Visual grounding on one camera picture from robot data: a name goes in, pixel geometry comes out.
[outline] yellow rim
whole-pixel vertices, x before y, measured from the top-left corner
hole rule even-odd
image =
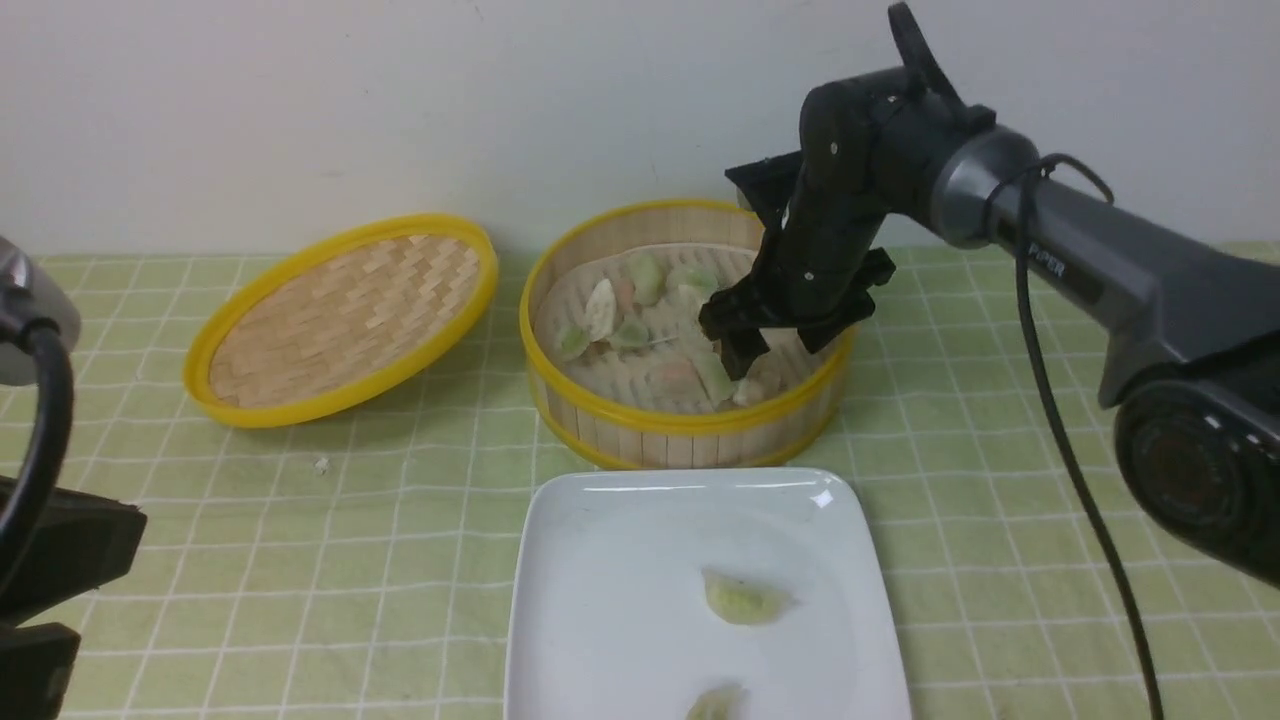
[[[559,438],[559,441],[563,442],[566,445],[566,447],[568,447],[573,452],[581,455],[588,462],[591,462],[593,465],[595,465],[598,468],[603,468],[605,470],[648,470],[648,469],[652,469],[652,468],[645,468],[644,465],[637,465],[635,462],[627,462],[626,460],[622,460],[621,457],[613,457],[611,455],[605,455],[605,454],[600,452],[599,450],[591,447],[590,445],[586,445],[581,439],[573,437],[568,430],[566,430],[559,423],[557,423],[552,418],[550,409],[547,407],[547,404],[543,402],[543,398],[539,397],[536,392],[534,393],[534,405],[538,406],[538,413],[543,416],[543,420],[547,423],[547,427],[550,428],[552,434],[554,434],[557,438]],[[768,468],[768,466],[772,466],[772,465],[781,465],[781,464],[786,462],[787,460],[791,460],[796,455],[800,455],[801,452],[804,452],[804,450],[806,447],[809,447],[810,445],[813,445],[814,441],[818,439],[822,436],[822,433],[827,429],[827,425],[831,423],[831,419],[836,415],[836,410],[838,410],[838,409],[840,409],[840,404],[838,402],[832,404],[831,409],[827,410],[822,415],[822,418],[818,420],[818,423],[812,429],[809,429],[808,432],[805,432],[804,437],[801,437],[796,442],[794,442],[794,443],[783,447],[782,450],[780,450],[777,452],[771,452],[769,455],[764,455],[762,457],[756,457],[756,459],[751,460],[750,462],[745,462],[744,465],[740,465],[740,466],[741,468]]]
[[[340,388],[291,405],[237,407],[219,400],[209,384],[214,352],[227,333],[255,305],[289,279],[355,247],[406,234],[443,234],[467,243],[480,256],[475,296],[439,334],[387,368]],[[406,215],[371,223],[334,236],[283,260],[237,292],[196,336],[183,365],[187,392],[215,420],[238,428],[274,428],[324,418],[346,410],[407,380],[453,347],[484,314],[498,287],[498,258],[480,225],[453,215]]]
[[[755,215],[737,208],[736,205],[716,200],[658,200],[654,202],[640,202],[636,205],[618,208],[617,210],[593,218],[571,229],[556,241],[556,243],[552,245],[541,258],[539,258],[532,272],[529,273],[529,278],[525,281],[525,290],[520,296],[520,340],[525,346],[525,355],[529,357],[529,363],[534,372],[538,373],[538,375],[541,377],[552,389],[568,400],[576,407],[586,410],[588,413],[605,420],[641,432],[680,432],[691,436],[733,433],[783,418],[804,406],[810,398],[813,398],[813,396],[820,392],[831,382],[832,377],[840,372],[847,361],[849,352],[854,342],[854,334],[856,333],[856,327],[851,328],[836,341],[836,351],[831,354],[831,357],[828,357],[827,361],[823,363],[817,372],[814,372],[814,374],[809,375],[799,386],[767,402],[762,402],[751,407],[716,413],[712,415],[676,415],[673,413],[654,413],[652,410],[640,410],[600,397],[568,379],[568,377],[564,373],[561,373],[550,359],[547,357],[543,348],[538,346],[538,340],[534,338],[534,324],[529,307],[530,296],[532,295],[534,281],[543,273],[550,258],[554,256],[556,252],[564,245],[572,242],[580,234],[596,225],[613,220],[621,215],[654,208],[709,208],[746,215],[753,220],[755,219]],[[545,410],[543,411],[543,415],[548,415]]]

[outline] bamboo steamer lid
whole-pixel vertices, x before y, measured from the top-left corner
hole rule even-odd
[[[461,340],[497,277],[488,236],[460,218],[413,215],[343,233],[233,296],[188,352],[187,389],[234,427],[346,410]]]

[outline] steamer basket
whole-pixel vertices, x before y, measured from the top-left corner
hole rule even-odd
[[[479,225],[408,215],[311,246],[237,292],[196,337],[187,391],[241,428],[305,423],[408,379],[476,323],[498,283]]]
[[[762,232],[755,215],[733,205],[676,200],[614,210],[553,245],[530,273],[520,302],[530,387],[552,432],[607,469],[776,465],[808,447],[838,409],[852,329],[828,346],[808,377],[777,397],[745,409],[690,414],[646,410],[588,389],[552,361],[543,348],[550,332],[538,327],[548,315],[544,305],[564,295],[561,281],[571,282],[571,273],[582,265],[652,246],[721,246],[754,258]],[[749,263],[730,265],[739,265],[741,274]]]

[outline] square white plate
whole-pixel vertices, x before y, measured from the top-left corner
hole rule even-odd
[[[744,628],[703,568],[796,603]],[[867,519],[822,470],[584,473],[547,483],[521,539],[507,720],[684,720],[722,683],[742,720],[909,720],[906,675]]]

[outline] green checkered tablecloth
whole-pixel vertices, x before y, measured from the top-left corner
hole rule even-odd
[[[1280,246],[1239,246],[1280,260]],[[1132,642],[1060,469],[997,251],[893,252],[838,418],[800,465],[850,480],[923,719],[1138,717]],[[52,258],[84,315],[63,487],[150,516],[133,571],[46,619],[84,643],[65,717],[495,720],[521,525],[588,469],[539,425],[504,258],[484,320],[426,373],[279,430],[205,419],[184,351],[261,258]],[[1280,591],[1172,541],[1115,470],[1103,336],[1036,283],[1059,402],[1147,618],[1170,717],[1270,719]],[[0,471],[29,389],[0,389]]]

